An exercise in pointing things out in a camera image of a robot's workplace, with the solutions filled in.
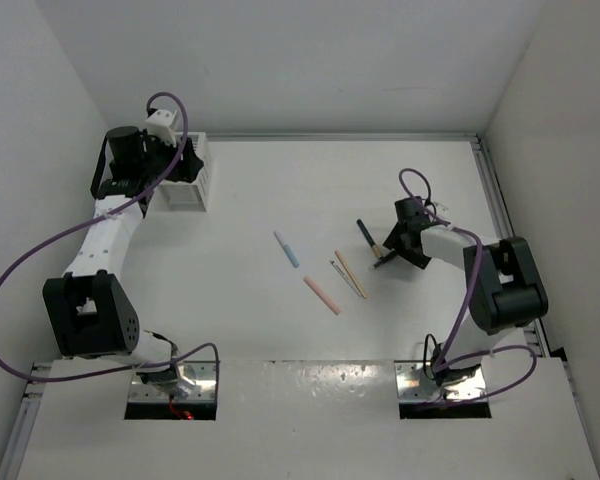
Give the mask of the black gold mascara tube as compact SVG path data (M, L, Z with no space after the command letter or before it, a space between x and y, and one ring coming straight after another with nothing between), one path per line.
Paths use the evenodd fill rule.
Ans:
M364 236L366 242L368 243L369 247L371 248L374 256L378 260L381 260L383 258L383 254L382 254L380 248L378 247L376 241L372 237L371 233L367 229L366 225L364 224L363 220L357 219L356 224L357 224L358 228L360 229L362 235Z

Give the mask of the black clear-capped lip pencil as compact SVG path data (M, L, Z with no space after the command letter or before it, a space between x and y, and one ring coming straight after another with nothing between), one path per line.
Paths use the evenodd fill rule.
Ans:
M387 255L385 255L381 259L379 259L377 262L375 262L371 266L371 269L376 270L376 269L380 268L381 266L386 265L387 263L389 263L390 261L395 259L397 256L398 256L398 253L396 251L391 251Z

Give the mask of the pink makeup pen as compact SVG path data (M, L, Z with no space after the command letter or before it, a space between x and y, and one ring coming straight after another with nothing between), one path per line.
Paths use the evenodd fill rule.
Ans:
M303 278L304 283L329 308L334 315L341 313L340 307L325 293L325 291L309 276Z

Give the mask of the blue white makeup pen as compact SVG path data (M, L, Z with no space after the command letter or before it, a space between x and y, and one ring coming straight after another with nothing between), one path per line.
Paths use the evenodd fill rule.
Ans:
M276 238L280 247L284 251L284 253L285 253L286 257L288 258L288 260L290 261L291 265L294 268L298 268L299 261L298 261L296 255L294 254L293 250L291 249L290 245L288 244L288 242L284 239L283 235L279 231L275 231L274 237Z

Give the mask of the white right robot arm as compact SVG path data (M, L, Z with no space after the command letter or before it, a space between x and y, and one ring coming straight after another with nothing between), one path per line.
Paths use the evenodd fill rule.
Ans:
M419 197L396 201L397 222L383 246L417 268L439 260L465 276L458 317L423 368L442 386L474 372L506 336L544 316L549 302L524 238L488 243L434 217L427 207Z

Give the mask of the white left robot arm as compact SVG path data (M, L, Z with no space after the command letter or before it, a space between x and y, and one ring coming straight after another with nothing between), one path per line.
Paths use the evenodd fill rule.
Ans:
M105 134L90 187L95 222L63 275L43 286L63 356L129 366L144 384L171 399L195 391L194 374L175 359L177 346L142 329L119 277L151 201L146 188L160 176L192 181L203 165L191 139L176 136L169 127L123 126Z

